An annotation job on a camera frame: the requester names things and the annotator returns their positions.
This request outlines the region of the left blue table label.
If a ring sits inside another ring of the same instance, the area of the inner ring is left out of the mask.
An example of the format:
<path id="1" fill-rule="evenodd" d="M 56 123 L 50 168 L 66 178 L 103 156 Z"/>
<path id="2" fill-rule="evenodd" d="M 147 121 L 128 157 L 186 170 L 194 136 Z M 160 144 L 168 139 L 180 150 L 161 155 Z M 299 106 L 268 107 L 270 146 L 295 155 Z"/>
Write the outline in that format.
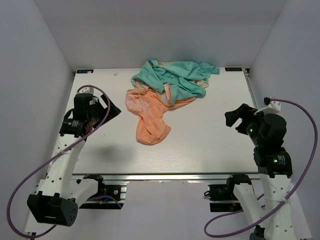
<path id="1" fill-rule="evenodd" d="M 93 69 L 78 69 L 76 74 L 92 74 L 93 72 Z"/>

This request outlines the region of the blue table label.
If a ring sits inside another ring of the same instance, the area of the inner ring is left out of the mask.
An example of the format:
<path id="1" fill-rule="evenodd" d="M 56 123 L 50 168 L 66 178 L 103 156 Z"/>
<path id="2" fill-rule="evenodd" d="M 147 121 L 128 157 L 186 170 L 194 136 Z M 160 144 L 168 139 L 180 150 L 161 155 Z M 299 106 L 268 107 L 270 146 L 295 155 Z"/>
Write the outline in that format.
<path id="1" fill-rule="evenodd" d="M 92 74 L 93 72 L 93 69 L 78 69 L 76 74 Z"/>
<path id="2" fill-rule="evenodd" d="M 226 72 L 242 72 L 243 69 L 241 67 L 225 67 Z"/>

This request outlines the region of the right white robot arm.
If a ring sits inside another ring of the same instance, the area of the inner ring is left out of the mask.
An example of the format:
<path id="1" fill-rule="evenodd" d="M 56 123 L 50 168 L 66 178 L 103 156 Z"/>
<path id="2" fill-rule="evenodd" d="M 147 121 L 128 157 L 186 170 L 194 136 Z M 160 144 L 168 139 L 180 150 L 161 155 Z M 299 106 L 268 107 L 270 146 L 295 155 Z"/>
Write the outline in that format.
<path id="1" fill-rule="evenodd" d="M 295 240 L 291 203 L 286 199 L 291 190 L 292 161 L 283 147 L 287 132 L 286 120 L 268 109 L 257 110 L 243 103 L 224 114 L 226 125 L 249 136 L 254 144 L 253 159 L 263 187 L 264 207 L 261 207 L 250 179 L 234 174 L 228 179 L 226 195 L 238 199 L 249 225 L 254 231 L 251 240 Z"/>

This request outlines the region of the right blue table label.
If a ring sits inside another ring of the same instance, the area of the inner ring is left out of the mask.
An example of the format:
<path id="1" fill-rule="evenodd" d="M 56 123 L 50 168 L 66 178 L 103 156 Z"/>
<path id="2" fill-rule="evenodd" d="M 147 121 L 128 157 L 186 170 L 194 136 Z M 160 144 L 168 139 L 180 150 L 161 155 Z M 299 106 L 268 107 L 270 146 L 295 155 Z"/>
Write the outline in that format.
<path id="1" fill-rule="evenodd" d="M 225 67 L 226 72 L 242 72 L 243 69 L 241 67 Z"/>

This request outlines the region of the orange and teal jacket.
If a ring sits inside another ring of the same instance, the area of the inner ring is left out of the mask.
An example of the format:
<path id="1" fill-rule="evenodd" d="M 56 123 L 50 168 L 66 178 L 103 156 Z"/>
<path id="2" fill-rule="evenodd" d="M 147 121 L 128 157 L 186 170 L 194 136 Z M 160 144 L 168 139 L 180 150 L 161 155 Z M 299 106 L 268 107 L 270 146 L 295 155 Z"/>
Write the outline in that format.
<path id="1" fill-rule="evenodd" d="M 171 131 L 164 113 L 204 97 L 211 75 L 219 74 L 220 68 L 206 62 L 147 60 L 125 97 L 127 109 L 139 116 L 136 140 L 147 146 L 162 142 Z"/>

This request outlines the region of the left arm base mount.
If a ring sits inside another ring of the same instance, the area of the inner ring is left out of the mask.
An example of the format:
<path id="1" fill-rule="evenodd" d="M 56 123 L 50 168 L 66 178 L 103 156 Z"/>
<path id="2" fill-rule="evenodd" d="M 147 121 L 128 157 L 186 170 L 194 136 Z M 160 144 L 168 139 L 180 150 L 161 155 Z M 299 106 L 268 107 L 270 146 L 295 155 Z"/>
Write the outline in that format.
<path id="1" fill-rule="evenodd" d="M 75 199 L 79 209 L 120 210 L 124 205 L 124 185 L 108 184 L 98 174 L 87 174 L 75 182 L 70 197 Z"/>

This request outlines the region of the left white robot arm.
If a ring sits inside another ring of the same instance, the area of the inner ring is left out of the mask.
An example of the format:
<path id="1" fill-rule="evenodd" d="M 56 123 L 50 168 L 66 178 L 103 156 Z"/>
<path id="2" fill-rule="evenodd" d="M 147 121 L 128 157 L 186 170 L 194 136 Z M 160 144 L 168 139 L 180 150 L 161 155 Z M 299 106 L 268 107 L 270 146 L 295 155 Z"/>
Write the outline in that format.
<path id="1" fill-rule="evenodd" d="M 38 223 L 70 227 L 78 209 L 90 198 L 105 196 L 106 187 L 100 175 L 88 174 L 70 188 L 71 178 L 88 134 L 117 117 L 121 110 L 104 94 L 77 93 L 73 108 L 63 117 L 55 144 L 54 159 L 48 167 L 37 193 L 30 194 L 27 206 Z"/>

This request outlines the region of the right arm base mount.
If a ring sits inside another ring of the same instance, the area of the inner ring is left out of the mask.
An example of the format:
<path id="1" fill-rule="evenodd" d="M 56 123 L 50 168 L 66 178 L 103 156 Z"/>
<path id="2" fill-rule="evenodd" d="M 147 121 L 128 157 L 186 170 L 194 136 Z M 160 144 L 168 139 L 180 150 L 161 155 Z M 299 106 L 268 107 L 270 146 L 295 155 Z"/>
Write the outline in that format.
<path id="1" fill-rule="evenodd" d="M 252 181 L 247 174 L 236 173 L 227 178 L 224 184 L 210 184 L 209 190 L 204 192 L 204 197 L 209 199 L 211 213 L 236 213 L 242 211 L 238 199 L 233 193 L 234 187 L 241 183 L 253 187 Z"/>

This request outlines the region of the aluminium table front rail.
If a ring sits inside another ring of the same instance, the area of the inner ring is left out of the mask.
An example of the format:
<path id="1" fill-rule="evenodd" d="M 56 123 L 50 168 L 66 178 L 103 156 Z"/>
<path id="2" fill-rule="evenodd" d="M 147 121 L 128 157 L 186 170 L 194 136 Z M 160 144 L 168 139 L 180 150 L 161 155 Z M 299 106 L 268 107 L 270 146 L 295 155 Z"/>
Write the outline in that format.
<path id="1" fill-rule="evenodd" d="M 107 181 L 215 181 L 226 180 L 232 173 L 144 173 L 144 174 L 102 174 Z"/>

